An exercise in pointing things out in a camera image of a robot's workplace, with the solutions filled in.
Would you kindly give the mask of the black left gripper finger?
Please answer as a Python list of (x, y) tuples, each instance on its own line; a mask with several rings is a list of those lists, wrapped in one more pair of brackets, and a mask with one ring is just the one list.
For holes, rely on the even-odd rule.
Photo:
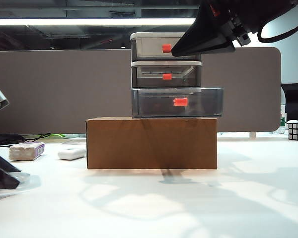
[(7, 173), (0, 171), (0, 190), (16, 189), (19, 186), (19, 180), (13, 178)]
[(5, 172), (21, 172), (17, 167), (13, 166), (10, 162), (5, 160), (3, 157), (0, 156), (0, 169)]

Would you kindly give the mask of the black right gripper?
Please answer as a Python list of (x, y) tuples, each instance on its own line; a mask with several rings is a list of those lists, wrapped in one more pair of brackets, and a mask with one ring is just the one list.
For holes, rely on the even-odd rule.
[[(261, 33), (269, 22), (286, 14), (298, 6), (298, 0), (202, 0), (195, 21), (171, 53), (175, 57), (219, 54), (235, 52), (232, 41), (241, 46), (251, 40), (248, 33), (257, 33), (261, 43), (274, 43), (290, 37), (298, 31), (298, 26), (280, 35), (263, 38)], [(232, 21), (232, 35), (227, 39), (221, 33), (213, 33), (226, 20), (226, 7)]]

